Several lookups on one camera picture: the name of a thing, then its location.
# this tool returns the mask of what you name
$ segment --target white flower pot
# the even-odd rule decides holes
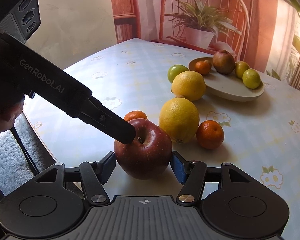
[[[212,32],[196,30],[189,27],[185,27],[184,34],[187,43],[195,45],[202,49],[207,49],[209,47],[209,44],[214,36]]]

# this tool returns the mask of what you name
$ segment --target crosshair mark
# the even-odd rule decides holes
[[[149,201],[149,200],[147,200],[147,199],[143,199],[143,200],[141,200],[141,201],[139,201],[139,202],[141,202],[142,204],[148,204],[149,202],[151,202],[151,201]]]

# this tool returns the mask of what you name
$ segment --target camera lens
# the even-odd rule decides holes
[[[34,15],[34,11],[27,12],[27,14],[22,19],[22,24],[25,25],[28,22],[30,22],[30,20],[32,19],[33,15]]]
[[[35,27],[35,22],[33,22],[29,25],[27,32],[29,33],[30,31],[32,31],[34,27]]]
[[[30,2],[31,2],[31,0],[23,0],[19,6],[19,11],[22,12],[23,10],[25,10],[28,7],[28,5],[30,4]]]

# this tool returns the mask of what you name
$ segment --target orange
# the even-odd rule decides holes
[[[138,111],[138,110],[127,113],[123,119],[128,122],[130,120],[137,119],[137,118],[143,118],[143,119],[148,120],[148,117],[146,116],[146,114],[144,112]]]
[[[207,75],[211,69],[211,62],[208,60],[198,61],[195,64],[194,68],[195,68],[195,71],[197,71],[201,75]]]
[[[199,125],[196,137],[203,148],[213,150],[223,143],[225,134],[221,125],[211,120],[204,121]]]

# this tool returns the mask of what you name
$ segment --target spider plant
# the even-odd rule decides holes
[[[202,3],[201,0],[193,0],[193,3],[177,1],[180,6],[180,13],[165,14],[174,22],[174,28],[177,26],[185,26],[197,30],[213,32],[218,36],[218,32],[228,35],[228,30],[241,35],[241,32],[232,25],[232,20],[225,17],[225,10],[215,8]]]

